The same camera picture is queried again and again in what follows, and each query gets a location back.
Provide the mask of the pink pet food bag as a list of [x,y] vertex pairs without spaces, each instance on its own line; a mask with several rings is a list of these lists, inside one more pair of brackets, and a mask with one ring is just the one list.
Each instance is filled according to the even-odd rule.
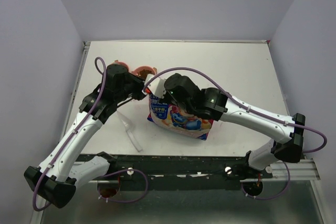
[[188,114],[176,105],[161,103],[154,95],[149,95],[148,120],[175,133],[200,140],[207,139],[214,122]]

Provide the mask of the clear plastic scoop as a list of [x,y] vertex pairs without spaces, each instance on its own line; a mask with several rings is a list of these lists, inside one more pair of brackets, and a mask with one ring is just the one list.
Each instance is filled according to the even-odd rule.
[[132,143],[133,147],[137,150],[137,152],[141,152],[143,151],[142,146],[140,145],[140,143],[138,142],[138,140],[135,138],[134,134],[133,134],[133,130],[135,129],[135,126],[133,124],[133,122],[126,117],[124,114],[122,114],[121,112],[117,111],[117,115],[120,119],[120,121],[123,123],[124,128],[125,128],[125,132],[130,140],[130,142]]

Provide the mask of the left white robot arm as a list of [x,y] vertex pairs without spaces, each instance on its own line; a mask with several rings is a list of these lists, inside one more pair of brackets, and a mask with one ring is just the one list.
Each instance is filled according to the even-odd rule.
[[144,80],[131,74],[119,64],[107,66],[101,83],[87,95],[69,130],[55,149],[37,167],[28,166],[24,172],[34,198],[38,196],[57,208],[64,207],[76,190],[94,178],[112,179],[116,166],[106,153],[98,154],[78,167],[73,165],[83,148],[107,119],[127,98],[142,100]]

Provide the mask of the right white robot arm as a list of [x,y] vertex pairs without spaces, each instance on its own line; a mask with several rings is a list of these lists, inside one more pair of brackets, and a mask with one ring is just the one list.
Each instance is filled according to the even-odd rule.
[[305,117],[277,115],[240,101],[232,101],[218,88],[199,89],[187,76],[178,73],[164,83],[165,98],[202,119],[238,124],[270,138],[262,147],[249,151],[242,173],[249,178],[272,163],[283,161],[298,163],[303,148]]

